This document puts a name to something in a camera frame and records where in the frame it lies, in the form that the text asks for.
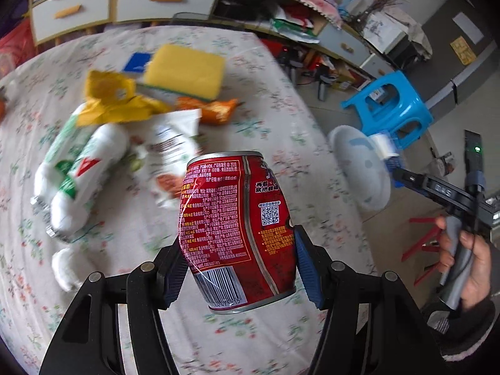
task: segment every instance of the qr code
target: qr code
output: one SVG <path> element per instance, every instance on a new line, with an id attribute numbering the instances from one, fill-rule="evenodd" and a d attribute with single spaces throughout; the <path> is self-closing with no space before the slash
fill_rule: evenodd
<path id="1" fill-rule="evenodd" d="M 279 223 L 278 206 L 261 207 L 262 225 Z"/>

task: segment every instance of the blue card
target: blue card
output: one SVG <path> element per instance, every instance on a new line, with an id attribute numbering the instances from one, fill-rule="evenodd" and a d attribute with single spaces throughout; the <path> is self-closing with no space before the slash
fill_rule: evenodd
<path id="1" fill-rule="evenodd" d="M 150 61 L 150 53 L 136 52 L 134 53 L 128 63 L 123 68 L 124 72 L 130 73 L 144 73 L 146 64 Z"/>

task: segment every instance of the yellow sticker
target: yellow sticker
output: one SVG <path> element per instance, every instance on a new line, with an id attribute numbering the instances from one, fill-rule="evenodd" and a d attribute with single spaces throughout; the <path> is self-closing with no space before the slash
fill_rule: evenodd
<path id="1" fill-rule="evenodd" d="M 450 44 L 463 65 L 468 65 L 476 60 L 476 54 L 472 52 L 463 36 L 459 36 Z"/>

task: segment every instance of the blue plastic stool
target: blue plastic stool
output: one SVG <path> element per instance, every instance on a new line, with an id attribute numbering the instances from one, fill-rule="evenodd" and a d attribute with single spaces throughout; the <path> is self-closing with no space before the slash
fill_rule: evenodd
<path id="1" fill-rule="evenodd" d="M 397 90 L 396 97 L 387 103 L 379 104 L 371 97 L 375 90 L 384 85 L 392 85 Z M 342 108 L 353 105 L 361 119 L 365 135 L 389 131 L 394 143 L 405 149 L 420 138 L 431 125 L 433 117 L 426 105 L 401 71 L 390 73 L 370 83 L 358 94 L 341 103 Z M 397 131 L 409 122 L 416 121 L 418 126 L 404 138 L 399 139 Z"/>

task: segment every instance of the gripper handle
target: gripper handle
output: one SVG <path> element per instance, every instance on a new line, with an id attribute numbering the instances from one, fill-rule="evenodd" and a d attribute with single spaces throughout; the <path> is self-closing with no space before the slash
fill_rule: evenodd
<path id="1" fill-rule="evenodd" d="M 446 223 L 446 232 L 453 244 L 450 252 L 455 259 L 455 263 L 449 271 L 441 277 L 440 283 L 443 284 L 443 288 L 441 292 L 439 292 L 439 298 L 450 309 L 456 310 L 460 303 L 463 287 L 471 274 L 474 258 L 472 251 L 464 248 L 459 241 L 462 222 L 458 218 L 451 216 L 446 218 Z"/>

